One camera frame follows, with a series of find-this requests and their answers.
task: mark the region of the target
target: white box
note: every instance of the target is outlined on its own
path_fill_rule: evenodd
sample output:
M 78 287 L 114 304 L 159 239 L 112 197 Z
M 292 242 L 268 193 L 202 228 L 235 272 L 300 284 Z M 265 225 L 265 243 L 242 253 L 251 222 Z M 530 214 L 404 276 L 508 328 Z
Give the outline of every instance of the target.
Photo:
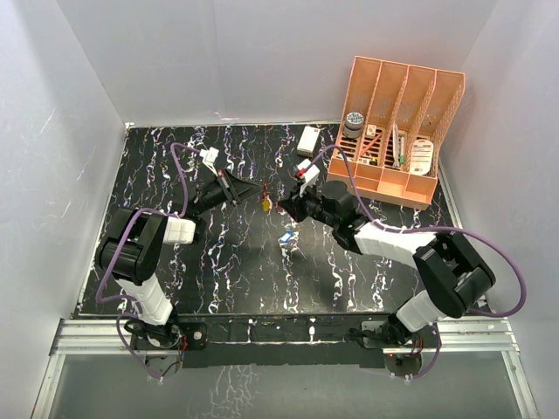
M 300 137 L 299 145 L 297 146 L 298 155 L 313 157 L 314 147 L 316 146 L 316 141 L 318 140 L 318 134 L 320 131 L 321 130 L 319 128 L 305 127 L 303 135 Z

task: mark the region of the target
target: orange object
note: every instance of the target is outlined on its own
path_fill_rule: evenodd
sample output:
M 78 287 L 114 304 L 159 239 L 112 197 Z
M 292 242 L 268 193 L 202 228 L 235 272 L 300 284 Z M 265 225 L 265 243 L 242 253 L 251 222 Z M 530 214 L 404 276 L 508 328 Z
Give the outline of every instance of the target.
M 452 118 L 462 100 L 466 76 L 374 58 L 355 57 L 342 120 L 350 112 L 365 116 L 364 126 L 376 125 L 375 139 L 343 136 L 336 144 L 348 158 L 359 193 L 368 198 L 425 210 L 430 205 L 438 178 L 438 154 Z M 404 163 L 393 168 L 392 128 L 405 138 Z M 410 173 L 411 148 L 417 139 L 433 143 L 431 169 L 426 175 Z M 350 186 L 337 150 L 328 168 L 328 180 Z

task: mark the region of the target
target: gray floor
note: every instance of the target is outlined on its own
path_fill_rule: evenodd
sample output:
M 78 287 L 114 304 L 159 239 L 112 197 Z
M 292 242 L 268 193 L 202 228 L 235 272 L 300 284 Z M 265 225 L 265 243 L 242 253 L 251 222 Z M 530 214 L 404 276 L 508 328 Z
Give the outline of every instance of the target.
M 379 371 L 210 367 L 159 386 L 127 356 L 68 356 L 50 418 L 521 417 L 500 353 L 442 353 L 410 384 Z

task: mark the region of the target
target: marble tabletop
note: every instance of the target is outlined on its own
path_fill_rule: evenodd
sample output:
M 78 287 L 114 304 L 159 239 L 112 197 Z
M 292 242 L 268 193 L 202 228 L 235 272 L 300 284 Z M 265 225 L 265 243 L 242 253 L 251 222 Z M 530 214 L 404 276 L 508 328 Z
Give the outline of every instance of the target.
M 325 147 L 335 142 L 339 125 L 316 125 Z M 246 180 L 268 182 L 272 197 L 283 196 L 302 160 L 295 149 L 304 125 L 232 127 L 148 127 L 128 132 L 104 225 L 120 206 L 169 210 L 183 192 L 170 154 L 178 141 L 220 150 L 217 164 Z M 211 181 L 199 157 L 181 152 L 189 189 Z M 329 156 L 322 158 L 320 187 Z M 425 211 L 369 202 L 373 214 L 398 226 L 452 225 L 440 185 Z M 283 211 L 264 212 L 260 196 L 241 205 L 223 205 L 203 214 L 208 222 L 197 244 L 164 245 L 156 275 L 180 314 L 390 313 L 421 291 L 417 272 L 375 256 L 344 251 L 331 229 L 314 220 L 295 223 Z M 278 243 L 295 235 L 289 251 Z M 75 316 L 115 316 L 126 308 L 98 305 L 95 292 L 102 272 L 90 271 Z M 121 292 L 110 281 L 105 295 Z

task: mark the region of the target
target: white wall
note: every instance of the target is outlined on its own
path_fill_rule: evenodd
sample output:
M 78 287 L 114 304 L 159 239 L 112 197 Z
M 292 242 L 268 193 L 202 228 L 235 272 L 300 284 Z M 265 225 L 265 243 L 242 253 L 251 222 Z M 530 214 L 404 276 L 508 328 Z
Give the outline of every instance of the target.
M 0 2 L 1 416 L 29 417 L 75 306 L 124 126 L 54 0 Z
M 137 125 L 340 119 L 355 55 L 459 70 L 494 0 L 59 0 Z
M 468 87 L 443 162 L 464 225 L 503 244 L 527 277 L 528 302 L 510 320 L 542 417 L 557 417 L 557 1 L 500 1 L 463 71 Z M 499 274 L 492 301 L 508 309 L 518 285 L 487 255 Z

